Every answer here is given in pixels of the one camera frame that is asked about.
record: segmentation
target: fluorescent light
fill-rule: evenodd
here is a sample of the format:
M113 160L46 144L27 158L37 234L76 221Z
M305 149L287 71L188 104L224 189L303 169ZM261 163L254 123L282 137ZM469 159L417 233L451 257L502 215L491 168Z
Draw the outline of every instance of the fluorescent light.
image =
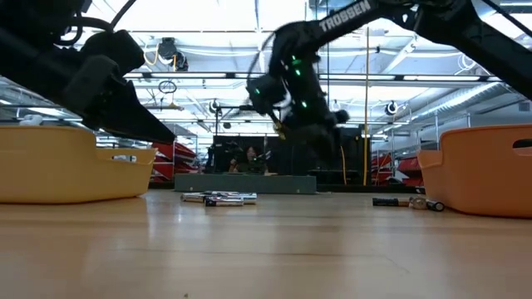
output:
M257 74L257 73L249 74L249 78L259 78L260 76L263 76L263 75L264 74ZM237 79L247 79L248 75L247 74L235 74L235 78L237 78Z
M321 80L366 80L366 75L327 75L321 74L319 76ZM396 77L394 75L369 75L368 79L371 81L378 80L394 80Z
M532 2L503 2L499 6L532 6Z
M150 73L152 78L225 78L225 73Z
M479 76L405 76L406 81L478 81Z
M31 111L50 116L64 116L65 113L52 108L28 108Z
M124 76L124 79L142 78L142 73L128 73Z
M362 134L363 138L366 138L367 136L369 136L370 138L388 138L388 135L385 135L385 134L373 134L373 135Z

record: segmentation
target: black cable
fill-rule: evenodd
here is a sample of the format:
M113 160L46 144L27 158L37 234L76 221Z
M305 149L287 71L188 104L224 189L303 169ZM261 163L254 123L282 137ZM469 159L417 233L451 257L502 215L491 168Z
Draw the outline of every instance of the black cable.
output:
M135 4L135 1L136 0L129 0L128 2L126 2L126 4L124 4L124 6L120 9L116 16L113 17L113 20L111 21L111 26L113 28L116 27L116 24L118 24L118 22L122 19L122 17L124 17L126 12L133 6L133 4Z
M255 57L253 58L253 61L251 61L251 65L249 66L249 69L248 69L248 77L246 78L247 82L249 82L249 79L251 79L251 73L253 73L253 69L257 65L257 62L259 61L260 53L263 52L264 49L266 49L266 46L268 45L269 41L271 41L272 38L275 36L276 32L277 32L277 30L275 30L274 32L270 33L270 35L266 38L266 40L264 41L263 45L261 46L260 51L257 51L257 54L255 54Z
M74 16L75 19L81 19L83 16L81 15L81 10L76 11L76 16ZM70 41L64 41L59 37L59 41L56 42L58 46L64 46L64 47L70 47L74 46L80 39L81 35L83 34L83 26L81 24L76 26L76 35L74 38L72 38Z
M507 13L499 5L493 3L491 0L482 0L482 1L484 3L486 3L486 4L488 4L491 8L495 9L495 11L500 13L501 16L505 17L506 20L510 21L512 24L514 24L516 27L518 27L524 34L526 34L529 37L532 37L532 31L529 28L527 28L521 22L517 21L517 19L512 17L509 13Z
M95 17L75 17L71 21L71 26L98 28L105 32L113 33L111 24Z

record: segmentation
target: pipe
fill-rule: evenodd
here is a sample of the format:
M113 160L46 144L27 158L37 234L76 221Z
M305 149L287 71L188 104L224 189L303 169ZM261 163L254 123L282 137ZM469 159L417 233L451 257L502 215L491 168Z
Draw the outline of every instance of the pipe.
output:
M410 128L412 125L418 124L423 120L430 119L431 117L434 117L435 114L438 114L439 117L445 117L446 115L453 114L458 110L467 109L484 100L493 99L497 96L502 96L510 92L511 90L507 88L505 83L499 82L489 83L474 88L461 89L459 91L452 92L447 96L443 96L439 100L435 100L424 108L419 109L412 114L410 120L408 120L408 116L404 116L401 119L396 120L410 121L410 124L388 125L382 127L380 132L386 132L392 128L397 129L399 127L401 127L401 130L408 130L408 128Z
M417 35L414 37L393 57L387 66L384 66L381 70L381 74L389 74L396 66L398 66L402 61L404 61L410 53L416 50L417 46Z

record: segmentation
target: metal pole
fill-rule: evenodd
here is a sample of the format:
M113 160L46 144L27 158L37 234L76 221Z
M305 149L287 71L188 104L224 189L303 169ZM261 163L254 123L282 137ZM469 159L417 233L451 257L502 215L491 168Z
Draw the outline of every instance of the metal pole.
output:
M172 177L170 178L172 180L172 183L175 182L175 143L177 142L177 136L174 138L174 142L172 142Z
M434 121L436 123L436 146L440 149L440 127L438 125L438 114L434 115Z
M419 130L416 131L416 146L418 150L421 150L421 140L419 139Z
M215 119L214 119L214 136L218 136L218 124L219 124L218 113L219 113L219 108L216 108Z
M391 132L391 134L392 134L392 154L391 154L392 166L391 166L391 169L392 169L392 177L395 177L396 176L396 139L394 138L393 131Z

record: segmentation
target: battery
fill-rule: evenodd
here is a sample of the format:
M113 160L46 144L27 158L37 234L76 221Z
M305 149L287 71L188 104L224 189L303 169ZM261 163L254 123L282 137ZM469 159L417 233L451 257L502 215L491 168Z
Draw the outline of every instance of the battery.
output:
M257 204L256 193L240 193L227 191L205 191L204 194L221 197L222 199L240 199L244 204Z
M242 197L244 204L257 204L257 198Z
M430 209L431 211L441 212L446 208L446 206L441 202L427 200L426 208Z
M189 203L203 203L205 196L201 193L181 194L181 201Z
M210 198L205 199L205 207L242 207L244 201L242 199L222 199Z
M410 204L409 199L373 198L374 207L408 207L409 204Z

